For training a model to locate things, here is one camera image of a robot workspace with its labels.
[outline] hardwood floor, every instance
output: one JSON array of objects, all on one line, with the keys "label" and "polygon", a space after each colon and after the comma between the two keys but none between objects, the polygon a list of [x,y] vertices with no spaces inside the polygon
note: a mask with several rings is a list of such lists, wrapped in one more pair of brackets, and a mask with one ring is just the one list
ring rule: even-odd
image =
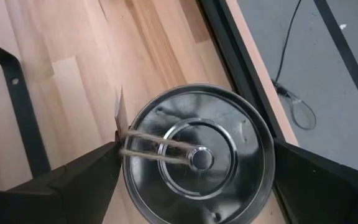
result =
[{"label": "hardwood floor", "polygon": [[[230,89],[194,0],[0,0],[0,47],[21,61],[52,168],[114,139],[121,88],[130,121],[174,86]],[[0,68],[0,190],[30,179]],[[274,198],[264,211],[282,219]],[[146,223],[122,176],[104,223]]]}]

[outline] metal lid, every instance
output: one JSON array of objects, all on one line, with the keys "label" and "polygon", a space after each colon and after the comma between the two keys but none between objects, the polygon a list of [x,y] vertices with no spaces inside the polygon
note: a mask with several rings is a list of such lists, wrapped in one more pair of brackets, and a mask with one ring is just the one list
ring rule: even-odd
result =
[{"label": "metal lid", "polygon": [[129,195],[151,223],[247,223],[272,187],[274,151],[266,124],[230,91],[187,85],[152,100],[131,128],[199,146],[191,152],[138,138],[126,148],[182,156],[190,165],[125,157]]}]

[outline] paper tag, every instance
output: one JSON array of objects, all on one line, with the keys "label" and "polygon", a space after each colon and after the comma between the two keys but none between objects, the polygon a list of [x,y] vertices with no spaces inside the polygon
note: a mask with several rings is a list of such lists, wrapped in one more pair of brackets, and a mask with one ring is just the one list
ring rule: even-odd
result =
[{"label": "paper tag", "polygon": [[116,120],[118,136],[123,138],[126,135],[126,131],[128,130],[128,118],[127,111],[125,108],[124,101],[124,90],[121,87],[120,94],[116,93],[116,105],[114,110],[114,118]]}]

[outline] power cord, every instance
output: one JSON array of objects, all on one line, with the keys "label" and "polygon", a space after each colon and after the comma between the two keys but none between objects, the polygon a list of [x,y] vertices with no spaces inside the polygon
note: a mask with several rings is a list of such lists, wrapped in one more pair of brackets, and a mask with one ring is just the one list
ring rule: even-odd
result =
[{"label": "power cord", "polygon": [[[291,118],[292,118],[293,122],[301,129],[312,130],[316,127],[316,124],[317,124],[317,118],[316,118],[314,111],[311,109],[311,107],[307,103],[305,103],[303,100],[301,100],[293,92],[291,92],[290,90],[288,90],[287,88],[285,88],[284,86],[282,86],[278,83],[278,79],[280,78],[281,70],[283,68],[285,51],[287,49],[287,43],[288,43],[288,39],[290,37],[293,20],[295,18],[296,12],[298,11],[298,8],[299,8],[299,5],[301,4],[301,2],[302,2],[302,0],[298,1],[298,4],[296,5],[296,8],[293,12],[290,26],[288,27],[288,31],[287,31],[287,36],[285,37],[283,50],[281,53],[280,65],[278,66],[277,76],[274,80],[272,79],[272,83],[273,83],[274,88],[276,89],[277,94],[279,96],[285,97],[289,101],[290,108],[291,108]],[[295,105],[304,105],[304,106],[306,106],[305,108],[311,112],[312,120],[311,120],[311,124],[309,126],[303,126],[298,122],[298,120],[295,117]]]}]

